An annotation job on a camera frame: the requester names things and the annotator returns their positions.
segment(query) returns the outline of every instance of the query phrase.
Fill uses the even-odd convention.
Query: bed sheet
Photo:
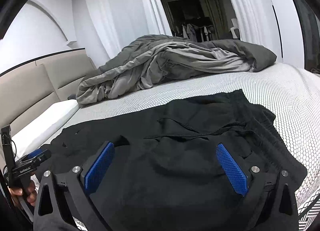
[[[174,99],[212,95],[242,89],[249,102],[276,115],[274,126],[290,153],[308,170],[296,191],[298,207],[320,183],[320,77],[290,65],[277,63],[256,73],[235,72],[174,81],[80,108],[45,143],[63,128],[164,105]]]

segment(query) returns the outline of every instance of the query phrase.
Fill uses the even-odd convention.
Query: hand
[[[22,196],[23,192],[21,188],[8,188],[13,200],[13,203],[16,207],[21,207],[19,203],[18,196]],[[33,181],[30,181],[30,185],[28,187],[28,191],[30,192],[30,195],[27,197],[27,201],[32,205],[36,205],[36,198],[37,198],[37,192],[36,192],[36,186]]]

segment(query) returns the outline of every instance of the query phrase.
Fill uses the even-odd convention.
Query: silver screw
[[[43,176],[48,177],[51,174],[51,172],[49,170],[45,171]]]
[[[251,170],[255,173],[258,173],[260,171],[259,167],[258,166],[252,166],[251,167]]]
[[[289,175],[289,173],[288,173],[286,170],[283,170],[283,171],[281,172],[281,174],[282,174],[283,176],[285,176],[285,177],[287,177],[287,176]]]
[[[77,172],[79,172],[80,170],[81,170],[80,166],[75,166],[75,167],[73,167],[73,169],[72,169],[72,171],[73,171],[74,173],[77,173]]]

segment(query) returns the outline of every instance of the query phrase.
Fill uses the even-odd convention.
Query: gray comforter
[[[272,51],[240,40],[195,43],[180,37],[146,35],[84,77],[76,100],[89,104],[114,99],[152,88],[164,80],[188,79],[204,73],[257,72],[275,60]]]

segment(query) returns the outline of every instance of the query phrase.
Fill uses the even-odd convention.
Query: blue textured pad
[[[90,170],[84,177],[84,192],[89,195],[97,191],[107,169],[109,168],[115,154],[113,143],[108,143]]]
[[[28,159],[32,159],[33,157],[36,157],[38,154],[41,154],[43,151],[39,148],[33,151],[32,153],[28,154]]]
[[[247,176],[243,173],[223,144],[217,146],[217,158],[235,192],[245,196],[248,191]]]

